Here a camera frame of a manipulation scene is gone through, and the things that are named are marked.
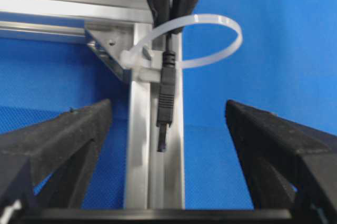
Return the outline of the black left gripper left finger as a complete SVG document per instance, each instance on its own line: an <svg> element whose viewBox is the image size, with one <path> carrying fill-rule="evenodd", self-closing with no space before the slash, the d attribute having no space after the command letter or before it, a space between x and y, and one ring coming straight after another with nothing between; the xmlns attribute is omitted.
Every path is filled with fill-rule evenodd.
<svg viewBox="0 0 337 224"><path fill-rule="evenodd" d="M79 208L112 123L108 99L1 135L1 207Z"/></svg>

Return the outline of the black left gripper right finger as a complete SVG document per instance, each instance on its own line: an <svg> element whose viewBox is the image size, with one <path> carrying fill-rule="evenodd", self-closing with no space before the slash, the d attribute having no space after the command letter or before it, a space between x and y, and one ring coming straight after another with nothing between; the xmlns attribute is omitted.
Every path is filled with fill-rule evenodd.
<svg viewBox="0 0 337 224"><path fill-rule="evenodd" d="M335 135L233 100L225 119L255 209L336 223Z"/></svg>

